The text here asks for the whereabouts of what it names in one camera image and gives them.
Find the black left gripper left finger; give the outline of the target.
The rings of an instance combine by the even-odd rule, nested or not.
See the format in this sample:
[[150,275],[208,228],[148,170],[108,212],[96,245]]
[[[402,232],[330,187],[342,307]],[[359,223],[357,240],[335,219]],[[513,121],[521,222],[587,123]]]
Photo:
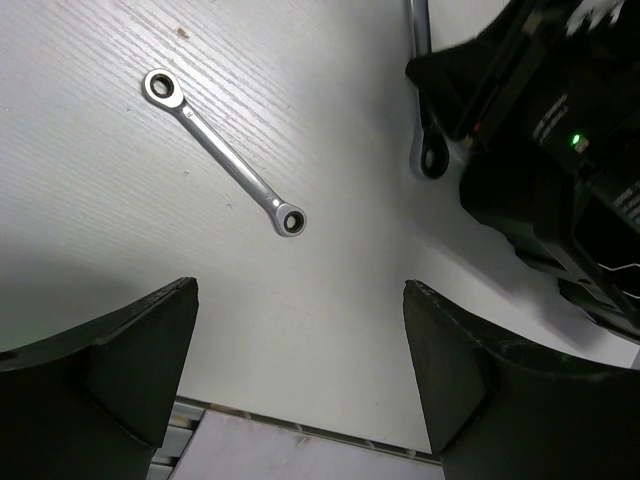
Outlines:
[[4,479],[144,479],[162,446],[199,308],[179,278],[1,354]]

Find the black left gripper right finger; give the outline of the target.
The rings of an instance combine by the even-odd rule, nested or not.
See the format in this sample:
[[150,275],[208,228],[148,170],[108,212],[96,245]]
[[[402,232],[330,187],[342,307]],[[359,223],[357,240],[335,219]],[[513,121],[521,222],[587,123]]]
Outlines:
[[403,318],[446,478],[638,477],[637,371],[535,343],[416,280]]

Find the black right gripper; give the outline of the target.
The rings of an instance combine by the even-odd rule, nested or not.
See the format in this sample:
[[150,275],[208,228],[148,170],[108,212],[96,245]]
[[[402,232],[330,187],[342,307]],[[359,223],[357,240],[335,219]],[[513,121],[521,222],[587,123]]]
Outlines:
[[592,321],[639,338],[639,5],[511,1],[474,38],[409,60],[462,207]]

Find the small silver ratchet wrench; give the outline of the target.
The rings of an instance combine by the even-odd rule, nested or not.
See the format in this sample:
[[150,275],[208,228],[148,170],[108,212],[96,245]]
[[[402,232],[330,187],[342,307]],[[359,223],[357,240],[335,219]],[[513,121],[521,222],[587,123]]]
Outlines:
[[305,212],[282,199],[276,191],[226,142],[187,100],[169,70],[150,70],[142,81],[142,93],[154,106],[173,116],[226,173],[266,213],[281,237],[296,237],[306,225]]

